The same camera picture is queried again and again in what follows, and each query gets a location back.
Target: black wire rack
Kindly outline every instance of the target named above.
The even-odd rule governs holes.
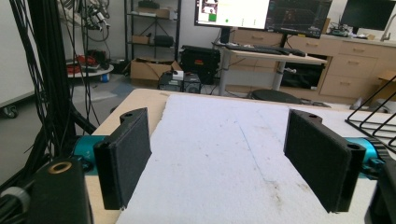
[[[362,103],[349,117],[346,119],[346,123],[350,124],[352,127],[358,129],[362,133],[369,137],[375,138],[376,140],[382,142],[387,149],[396,153],[396,112],[384,113],[384,108],[388,104],[396,104],[392,102],[391,99],[396,95],[396,89],[387,92],[384,99],[379,106],[371,108],[370,111],[366,107],[371,103],[371,101],[376,98],[378,94],[384,95],[384,89],[389,90],[391,88],[391,83],[396,80],[396,75],[386,82],[378,91],[376,91],[371,97],[369,97],[364,103]]]

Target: computer monitor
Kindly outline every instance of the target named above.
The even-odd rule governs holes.
[[[353,34],[359,28],[383,31],[395,3],[389,0],[348,0],[340,23],[353,27]]]
[[[264,30],[270,0],[196,0],[194,25],[221,29],[222,43],[228,42],[231,27]]]
[[[320,38],[332,0],[272,0],[265,28],[284,35]]]

